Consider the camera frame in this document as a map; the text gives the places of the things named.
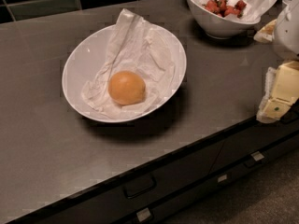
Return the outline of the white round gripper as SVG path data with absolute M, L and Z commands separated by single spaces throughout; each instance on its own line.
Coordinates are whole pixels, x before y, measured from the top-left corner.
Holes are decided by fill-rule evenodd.
M 299 59 L 299 0 L 290 0 L 278 15 L 253 37 L 271 43 L 285 60 Z M 261 123 L 280 120 L 299 99 L 299 62 L 285 61 L 277 69 L 269 67 L 265 76 L 264 97 L 256 119 Z

